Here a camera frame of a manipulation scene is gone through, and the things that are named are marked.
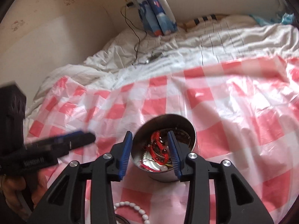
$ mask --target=silver screw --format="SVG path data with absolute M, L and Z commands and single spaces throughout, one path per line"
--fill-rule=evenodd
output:
M 222 164 L 223 164 L 224 166 L 226 166 L 226 167 L 229 167 L 229 166 L 231 165 L 231 162 L 228 161 L 228 160 L 224 160 L 224 161 L 222 162 Z
M 188 157 L 191 158 L 191 159 L 195 159 L 195 158 L 197 158 L 197 154 L 194 153 L 194 152 L 190 152 L 190 153 L 188 154 Z
M 104 158 L 104 159 L 110 159 L 110 158 L 112 158 L 112 154 L 111 154 L 111 153 L 105 153 L 105 154 L 103 155 L 103 158 Z
M 76 167 L 78 165 L 78 162 L 77 161 L 71 161 L 70 162 L 70 166 L 71 167 Z

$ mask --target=hand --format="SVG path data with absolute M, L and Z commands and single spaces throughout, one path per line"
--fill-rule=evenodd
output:
M 2 187 L 6 203 L 9 208 L 17 213 L 22 219 L 28 219 L 28 214 L 26 213 L 16 196 L 16 191 L 22 191 L 26 188 L 25 179 L 23 177 L 15 176 L 0 176 L 0 181 L 0 187 Z M 46 191 L 46 177 L 41 172 L 38 172 L 38 186 L 31 196 L 34 207 L 37 205 Z

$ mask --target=plastic tablecloth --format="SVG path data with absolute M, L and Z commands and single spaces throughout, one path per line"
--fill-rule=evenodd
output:
M 71 160 L 93 161 L 121 142 L 127 130 L 135 133 L 161 114 L 179 114 L 195 126 L 194 151 L 209 161 L 232 161 L 279 223 L 299 194 L 298 65 L 299 58 L 247 58 L 137 81 L 113 91 L 88 90 L 62 77 L 47 94 L 27 140 L 78 129 L 96 135 L 94 144 L 43 170 L 49 186 Z M 90 187 L 88 181 L 87 223 Z M 136 203 L 154 224 L 184 222 L 188 188 L 188 182 L 152 180 L 132 162 L 124 180 L 112 183 L 114 203 Z M 215 223 L 212 181 L 210 200 Z M 143 223 L 130 207 L 116 213 Z

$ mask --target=colorful curtain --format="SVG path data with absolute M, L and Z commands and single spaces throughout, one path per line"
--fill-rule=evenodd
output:
M 146 31 L 155 36 L 168 35 L 177 31 L 174 15 L 166 0 L 133 0 Z

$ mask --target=metal tin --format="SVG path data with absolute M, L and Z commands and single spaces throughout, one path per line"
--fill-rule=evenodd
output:
M 141 170 L 147 172 L 152 178 L 160 182 L 173 182 L 177 181 L 177 177 L 174 174 L 174 170 L 169 169 L 163 172 L 150 172 L 140 167 L 141 160 L 144 158 L 144 146 L 149 143 L 151 134 L 154 131 L 162 130 L 166 128 L 177 128 L 185 131 L 190 136 L 190 151 L 193 151 L 196 145 L 196 130 L 193 124 L 185 117 L 176 114 L 165 114 L 155 117 L 147 121 L 136 132 L 133 138 L 133 145 L 131 150 L 131 158 L 134 164 Z

